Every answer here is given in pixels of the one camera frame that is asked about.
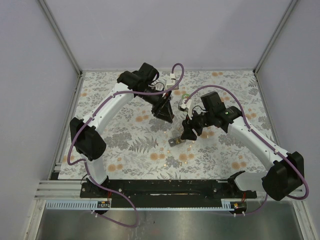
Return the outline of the grey weekly pill organizer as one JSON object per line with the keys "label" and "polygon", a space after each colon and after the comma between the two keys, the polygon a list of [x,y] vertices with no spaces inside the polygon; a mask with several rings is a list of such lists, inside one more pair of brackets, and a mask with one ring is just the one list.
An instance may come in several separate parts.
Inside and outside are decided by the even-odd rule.
{"label": "grey weekly pill organizer", "polygon": [[183,144],[184,142],[185,142],[185,140],[181,139],[180,136],[176,136],[176,137],[173,137],[173,138],[168,140],[168,143],[169,143],[170,147],[178,146],[180,144]]}

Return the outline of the green bottle cap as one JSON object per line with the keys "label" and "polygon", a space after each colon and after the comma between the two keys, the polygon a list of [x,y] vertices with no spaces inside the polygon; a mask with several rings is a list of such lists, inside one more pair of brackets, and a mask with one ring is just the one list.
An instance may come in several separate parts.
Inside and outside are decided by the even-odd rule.
{"label": "green bottle cap", "polygon": [[184,94],[181,96],[181,99],[187,99],[189,96],[190,96],[190,94],[184,93]]}

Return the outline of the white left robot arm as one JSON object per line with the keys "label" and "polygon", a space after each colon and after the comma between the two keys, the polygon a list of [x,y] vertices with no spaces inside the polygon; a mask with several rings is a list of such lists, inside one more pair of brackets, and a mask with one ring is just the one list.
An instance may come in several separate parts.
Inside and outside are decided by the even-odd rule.
{"label": "white left robot arm", "polygon": [[108,184],[104,182],[107,173],[102,155],[107,144],[102,134],[124,105],[139,97],[152,105],[151,113],[155,118],[172,123],[171,93],[179,83],[171,73],[171,84],[165,85],[163,90],[157,90],[153,83],[159,76],[158,70],[148,63],[143,63],[139,70],[121,73],[107,97],[94,110],[81,119],[74,117],[70,121],[69,149],[81,154],[87,175],[94,182],[91,192],[96,197],[102,198],[109,191]]}

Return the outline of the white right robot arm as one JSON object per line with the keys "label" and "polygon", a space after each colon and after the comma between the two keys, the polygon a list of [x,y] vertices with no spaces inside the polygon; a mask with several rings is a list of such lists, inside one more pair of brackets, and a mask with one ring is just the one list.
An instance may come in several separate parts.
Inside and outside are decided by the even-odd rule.
{"label": "white right robot arm", "polygon": [[181,139],[195,141],[204,128],[215,126],[240,141],[265,168],[264,172],[239,171],[229,177],[227,191],[231,197],[257,191],[280,201],[303,185],[304,159],[300,153],[289,153],[262,136],[237,107],[226,107],[217,92],[203,95],[201,101],[204,111],[197,113],[191,100],[180,100],[179,110],[187,113]]}

